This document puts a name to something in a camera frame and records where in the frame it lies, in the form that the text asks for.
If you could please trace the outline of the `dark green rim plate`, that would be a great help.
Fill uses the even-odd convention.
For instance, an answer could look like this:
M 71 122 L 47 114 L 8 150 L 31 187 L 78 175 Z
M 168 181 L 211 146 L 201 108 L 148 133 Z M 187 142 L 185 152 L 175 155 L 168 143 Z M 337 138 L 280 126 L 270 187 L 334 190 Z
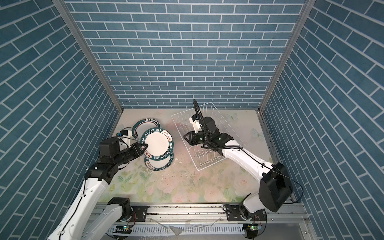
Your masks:
M 134 138 L 141 138 L 142 135 L 151 128 L 160 128 L 161 124 L 154 118 L 145 118 L 139 120 L 132 127 L 132 136 Z

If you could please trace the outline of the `small plate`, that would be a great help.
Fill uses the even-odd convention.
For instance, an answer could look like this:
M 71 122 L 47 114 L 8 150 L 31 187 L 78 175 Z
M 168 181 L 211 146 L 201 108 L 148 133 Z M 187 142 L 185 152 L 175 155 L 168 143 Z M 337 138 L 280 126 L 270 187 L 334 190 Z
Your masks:
M 155 161 L 147 157 L 145 157 L 144 160 L 145 160 L 145 166 L 149 170 L 158 172 L 168 168 L 173 163 L 174 154 L 171 153 L 171 155 L 165 158 L 164 160 Z
M 140 143 L 148 145 L 144 155 L 154 161 L 164 160 L 174 151 L 174 139 L 163 128 L 148 129 L 143 133 Z

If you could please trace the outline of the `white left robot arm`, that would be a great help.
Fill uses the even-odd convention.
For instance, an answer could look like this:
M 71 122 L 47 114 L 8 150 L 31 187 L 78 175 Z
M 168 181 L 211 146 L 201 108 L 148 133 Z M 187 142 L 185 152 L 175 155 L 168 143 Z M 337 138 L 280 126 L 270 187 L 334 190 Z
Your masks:
M 105 210 L 89 226 L 87 222 L 101 195 L 110 185 L 115 174 L 130 161 L 141 157 L 148 144 L 133 143 L 120 148 L 117 137 L 105 139 L 99 144 L 99 158 L 84 176 L 81 189 L 50 240 L 99 240 L 117 221 L 130 221 L 134 216 L 128 198 L 112 198 Z

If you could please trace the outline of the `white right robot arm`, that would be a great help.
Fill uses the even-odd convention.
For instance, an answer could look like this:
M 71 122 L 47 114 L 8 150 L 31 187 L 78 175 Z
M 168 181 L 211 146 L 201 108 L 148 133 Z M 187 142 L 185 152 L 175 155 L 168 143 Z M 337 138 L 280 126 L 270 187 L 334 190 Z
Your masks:
M 193 115 L 189 119 L 193 130 L 183 136 L 191 146 L 217 152 L 246 170 L 259 183 L 256 193 L 247 195 L 239 204 L 239 212 L 249 220 L 261 210 L 276 213 L 294 191 L 287 168 L 265 161 L 241 146 L 232 136 L 221 133 L 211 117 Z

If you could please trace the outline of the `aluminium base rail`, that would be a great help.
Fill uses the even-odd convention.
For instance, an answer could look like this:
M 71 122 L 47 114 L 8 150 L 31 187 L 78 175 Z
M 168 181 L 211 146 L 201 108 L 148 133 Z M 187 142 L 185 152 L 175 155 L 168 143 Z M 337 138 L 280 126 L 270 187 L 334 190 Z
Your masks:
M 110 227 L 115 224 L 154 223 L 161 224 L 212 224 L 217 221 L 256 223 L 309 223 L 310 219 L 301 204 L 284 204 L 278 212 L 259 210 L 246 214 L 235 204 L 96 204 L 87 214 L 76 207 L 64 217 L 61 226 L 86 226 L 104 220 Z

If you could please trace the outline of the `aluminium left corner post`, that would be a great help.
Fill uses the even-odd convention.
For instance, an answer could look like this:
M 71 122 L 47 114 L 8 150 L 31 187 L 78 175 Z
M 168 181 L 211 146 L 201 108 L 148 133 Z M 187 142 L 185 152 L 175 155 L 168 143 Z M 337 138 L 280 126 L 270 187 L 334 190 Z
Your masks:
M 87 58 L 89 64 L 91 65 L 92 69 L 98 76 L 100 82 L 104 86 L 105 90 L 107 91 L 109 97 L 111 98 L 112 102 L 114 103 L 116 109 L 121 114 L 124 110 L 123 106 L 121 105 L 120 101 L 118 100 L 116 94 L 114 93 L 111 85 L 109 84 L 103 70 L 101 69 L 99 63 L 97 62 L 94 54 L 92 53 L 92 50 L 90 49 L 86 39 L 84 38 L 83 34 L 81 33 L 81 30 L 79 29 L 75 19 L 73 18 L 72 14 L 70 13 L 65 1 L 62 0 L 52 0 L 54 6 L 58 10 L 60 16 L 63 18 L 64 22 L 68 26 L 71 34 L 75 38 L 76 42 L 78 43 L 80 49 L 84 53 L 85 57 Z

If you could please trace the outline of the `aluminium corner post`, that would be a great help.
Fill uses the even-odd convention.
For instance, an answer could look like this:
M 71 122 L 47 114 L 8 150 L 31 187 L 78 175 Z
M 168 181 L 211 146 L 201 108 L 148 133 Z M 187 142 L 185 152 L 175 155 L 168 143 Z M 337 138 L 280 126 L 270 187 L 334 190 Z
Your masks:
M 302 10 L 299 14 L 299 17 L 298 17 L 298 21 L 293 28 L 292 34 L 291 34 L 291 36 L 287 42 L 287 45 L 285 47 L 285 50 L 284 50 L 284 52 L 283 52 L 283 54 L 279 60 L 279 64 L 276 67 L 274 75 L 271 78 L 270 84 L 269 84 L 269 86 L 266 90 L 266 93 L 263 97 L 263 100 L 260 104 L 260 107 L 259 107 L 260 113 L 262 113 L 265 110 L 265 108 L 267 107 L 268 101 L 269 101 L 270 97 L 272 96 L 274 88 L 279 81 L 279 77 L 281 76 L 281 74 L 283 72 L 283 69 L 284 69 L 284 67 L 288 61 L 288 58 L 289 58 L 289 56 L 290 56 L 298 38 L 299 38 L 299 35 L 300 35 L 300 33 L 304 27 L 306 20 L 309 17 L 309 14 L 310 14 L 315 2 L 316 2 L 315 0 L 308 0 L 308 1 L 305 1 L 305 4 L 303 5 L 303 8 L 302 8 Z
M 116 94 L 114 93 L 111 85 L 109 84 L 103 70 L 101 69 L 99 63 L 97 62 L 94 54 L 92 53 L 92 50 L 90 49 L 86 39 L 84 38 L 83 34 L 81 33 L 81 30 L 79 29 L 75 19 L 73 18 L 72 14 L 70 13 L 65 1 L 62 0 L 52 0 L 54 6 L 58 10 L 60 16 L 63 18 L 64 22 L 68 26 L 71 34 L 75 38 L 76 42 L 78 43 L 80 49 L 84 53 L 85 57 L 87 58 L 89 64 L 91 65 L 92 69 L 98 76 L 100 82 L 104 86 L 105 90 L 107 91 L 109 97 L 111 98 L 112 102 L 114 103 L 116 109 L 121 114 L 124 110 L 123 106 L 121 105 L 120 101 L 118 100 Z

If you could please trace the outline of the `aluminium right corner post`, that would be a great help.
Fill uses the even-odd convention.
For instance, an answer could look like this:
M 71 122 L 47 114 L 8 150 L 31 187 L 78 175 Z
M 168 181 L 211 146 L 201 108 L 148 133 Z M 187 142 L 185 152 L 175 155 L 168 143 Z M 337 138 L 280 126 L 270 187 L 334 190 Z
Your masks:
M 279 60 L 279 64 L 276 67 L 274 75 L 271 78 L 270 84 L 269 84 L 269 86 L 266 90 L 266 93 L 263 97 L 263 100 L 260 104 L 260 107 L 259 107 L 260 113 L 262 113 L 265 110 L 265 108 L 267 107 L 268 101 L 269 101 L 270 97 L 272 96 L 274 88 L 279 81 L 279 77 L 281 76 L 281 74 L 283 72 L 283 69 L 284 69 L 284 67 L 288 61 L 288 58 L 289 58 L 289 56 L 290 56 L 298 38 L 299 38 L 299 35 L 300 35 L 300 33 L 304 27 L 306 20 L 309 17 L 309 14 L 310 14 L 315 2 L 316 2 L 315 0 L 308 0 L 308 1 L 305 1 L 305 4 L 303 5 L 303 8 L 302 8 L 302 10 L 299 14 L 299 17 L 298 17 L 298 21 L 293 28 L 292 34 L 291 34 L 291 36 L 287 42 L 287 45 L 285 47 L 285 50 L 284 50 L 284 52 L 283 52 L 283 54 Z

